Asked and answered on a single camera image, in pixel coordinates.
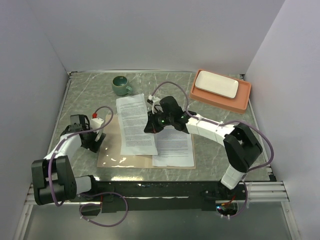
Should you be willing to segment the single white printed sheet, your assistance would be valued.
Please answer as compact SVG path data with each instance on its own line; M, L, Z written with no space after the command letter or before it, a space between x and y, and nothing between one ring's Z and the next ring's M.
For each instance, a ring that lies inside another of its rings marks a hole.
M121 133L121 155L156 156L158 154L155 137L145 133L148 111L145 96L137 94L116 100L118 123Z

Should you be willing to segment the beige cardboard folder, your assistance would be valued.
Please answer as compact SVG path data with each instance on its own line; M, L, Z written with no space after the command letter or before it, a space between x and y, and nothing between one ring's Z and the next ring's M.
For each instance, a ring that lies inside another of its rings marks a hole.
M118 117L104 128L106 137L99 150L97 166L100 168L136 168L136 169L195 169L195 147L193 146L195 167L154 167L152 155L121 155L122 138Z

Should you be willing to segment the white printed paper sheets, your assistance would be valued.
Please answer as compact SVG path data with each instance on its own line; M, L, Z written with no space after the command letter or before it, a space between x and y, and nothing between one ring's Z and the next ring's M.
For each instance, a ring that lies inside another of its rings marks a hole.
M157 155L152 157L154 167L194 168L193 136L173 127L155 134Z

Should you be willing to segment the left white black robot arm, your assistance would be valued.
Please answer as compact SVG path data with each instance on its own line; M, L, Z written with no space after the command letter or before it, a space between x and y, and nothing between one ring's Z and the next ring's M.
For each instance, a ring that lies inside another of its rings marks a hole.
M70 125L61 133L56 147L43 159L31 164L34 200L38 205L57 204L82 195L94 201L99 195L93 175L75 177L70 159L79 148L97 153L106 134L105 120L95 112L89 119L84 114L70 116Z

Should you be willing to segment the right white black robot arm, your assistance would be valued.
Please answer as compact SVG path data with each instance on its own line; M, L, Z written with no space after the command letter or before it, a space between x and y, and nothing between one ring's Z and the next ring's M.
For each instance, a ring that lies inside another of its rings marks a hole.
M198 135L224 146L228 168L221 178L218 193L223 199L230 199L236 194L236 186L249 172L252 164L262 154L263 148L251 129L238 123L223 125L191 111L184 111L173 96L158 98L148 96L151 105L148 111L145 133L157 134L167 126L192 135Z

